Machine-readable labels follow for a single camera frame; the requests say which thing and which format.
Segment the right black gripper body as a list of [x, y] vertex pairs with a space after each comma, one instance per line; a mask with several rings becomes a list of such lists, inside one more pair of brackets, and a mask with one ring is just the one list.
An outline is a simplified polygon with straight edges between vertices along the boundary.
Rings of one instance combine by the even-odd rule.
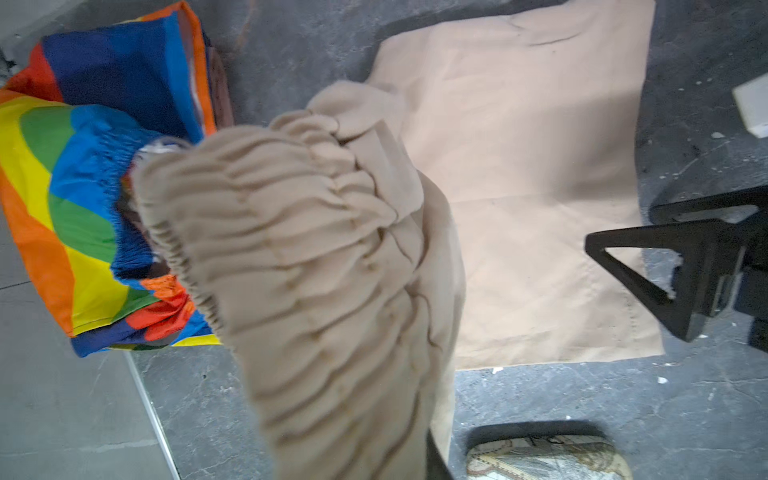
[[748, 338], [752, 348], [767, 352], [767, 211], [748, 218], [750, 235], [734, 309], [753, 318]]

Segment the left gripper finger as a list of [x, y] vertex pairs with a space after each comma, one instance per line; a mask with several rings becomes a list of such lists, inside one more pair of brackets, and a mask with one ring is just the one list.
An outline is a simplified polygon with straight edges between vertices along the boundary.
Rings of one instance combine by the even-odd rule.
[[453, 476], [437, 448], [432, 431], [429, 431], [427, 435], [425, 479], [453, 480]]

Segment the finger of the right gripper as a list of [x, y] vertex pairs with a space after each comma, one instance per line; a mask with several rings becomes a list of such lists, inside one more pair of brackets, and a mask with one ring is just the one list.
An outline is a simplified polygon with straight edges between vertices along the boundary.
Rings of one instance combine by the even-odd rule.
[[[741, 224], [699, 220], [592, 233], [585, 251], [672, 336], [692, 342], [729, 305], [749, 243]], [[642, 273], [619, 258], [626, 250], [661, 254], [666, 263]]]
[[653, 225], [727, 219], [741, 214], [739, 221], [767, 211], [767, 187], [759, 186], [680, 202], [654, 205], [649, 210]]

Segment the beige shorts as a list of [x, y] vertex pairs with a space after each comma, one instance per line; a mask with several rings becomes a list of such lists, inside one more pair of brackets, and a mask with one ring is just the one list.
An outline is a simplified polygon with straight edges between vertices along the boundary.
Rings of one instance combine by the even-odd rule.
[[136, 164], [141, 222], [239, 362], [276, 478], [424, 478], [458, 369], [662, 353], [583, 249], [639, 218], [654, 13], [401, 33], [363, 83]]

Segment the rainbow striped shorts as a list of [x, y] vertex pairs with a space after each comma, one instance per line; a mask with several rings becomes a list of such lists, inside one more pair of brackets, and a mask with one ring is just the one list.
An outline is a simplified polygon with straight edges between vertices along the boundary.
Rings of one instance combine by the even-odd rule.
[[42, 38], [1, 90], [1, 205], [28, 277], [80, 357], [213, 345], [143, 231], [130, 173], [215, 133], [199, 18], [184, 1]]

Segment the pink shorts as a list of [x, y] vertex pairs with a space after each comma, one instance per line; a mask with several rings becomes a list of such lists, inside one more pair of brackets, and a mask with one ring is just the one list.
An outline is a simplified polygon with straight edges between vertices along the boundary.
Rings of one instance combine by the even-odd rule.
[[223, 61], [213, 46], [206, 48], [207, 73], [213, 114], [218, 129], [235, 124]]

